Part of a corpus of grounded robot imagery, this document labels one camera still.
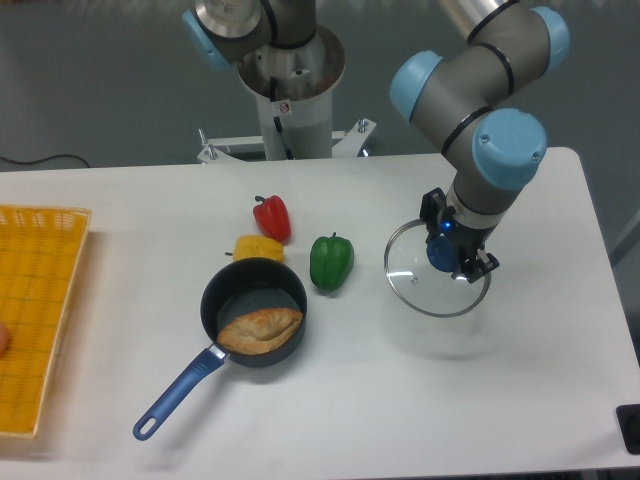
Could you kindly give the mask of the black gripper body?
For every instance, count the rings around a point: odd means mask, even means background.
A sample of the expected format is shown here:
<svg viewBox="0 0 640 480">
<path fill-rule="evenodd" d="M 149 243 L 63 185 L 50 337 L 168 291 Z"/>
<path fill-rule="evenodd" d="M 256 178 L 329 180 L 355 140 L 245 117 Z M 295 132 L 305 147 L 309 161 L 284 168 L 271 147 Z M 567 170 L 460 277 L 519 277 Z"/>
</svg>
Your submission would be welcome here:
<svg viewBox="0 0 640 480">
<path fill-rule="evenodd" d="M 499 265 L 498 258 L 486 249 L 486 242 L 497 227 L 469 225 L 453 205 L 437 207 L 438 265 Z"/>
</svg>

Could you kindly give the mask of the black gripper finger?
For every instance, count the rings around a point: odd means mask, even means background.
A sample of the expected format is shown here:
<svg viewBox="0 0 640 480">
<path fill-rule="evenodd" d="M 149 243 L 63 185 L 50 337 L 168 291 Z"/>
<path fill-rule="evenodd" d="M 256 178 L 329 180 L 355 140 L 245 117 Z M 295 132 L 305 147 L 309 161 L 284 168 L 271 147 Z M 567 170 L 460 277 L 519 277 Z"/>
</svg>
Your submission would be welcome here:
<svg viewBox="0 0 640 480">
<path fill-rule="evenodd" d="M 442 233 L 440 222 L 446 207 L 446 196 L 441 188 L 435 188 L 423 195 L 419 219 L 425 223 L 430 235 Z"/>
<path fill-rule="evenodd" d="M 498 259 L 484 250 L 478 250 L 473 258 L 464 259 L 453 271 L 451 278 L 475 283 L 499 267 Z"/>
</svg>

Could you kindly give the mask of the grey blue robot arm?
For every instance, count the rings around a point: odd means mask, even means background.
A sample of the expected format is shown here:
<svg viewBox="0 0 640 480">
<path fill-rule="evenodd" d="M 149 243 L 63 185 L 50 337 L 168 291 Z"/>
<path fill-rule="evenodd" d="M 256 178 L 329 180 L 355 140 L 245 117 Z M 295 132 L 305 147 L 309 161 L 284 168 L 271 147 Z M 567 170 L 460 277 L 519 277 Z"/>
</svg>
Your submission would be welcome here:
<svg viewBox="0 0 640 480">
<path fill-rule="evenodd" d="M 431 264 L 474 282 L 498 266 L 488 237 L 533 179 L 547 136 L 532 115 L 503 106 L 556 68 L 570 36 L 555 11 L 517 1 L 445 1 L 467 47 L 452 60 L 423 51 L 394 75 L 389 97 L 455 169 L 448 190 L 422 200 Z M 204 62 L 235 66 L 255 96 L 268 159 L 326 158 L 332 90 L 345 66 L 340 41 L 312 1 L 198 1 L 182 16 Z"/>
</svg>

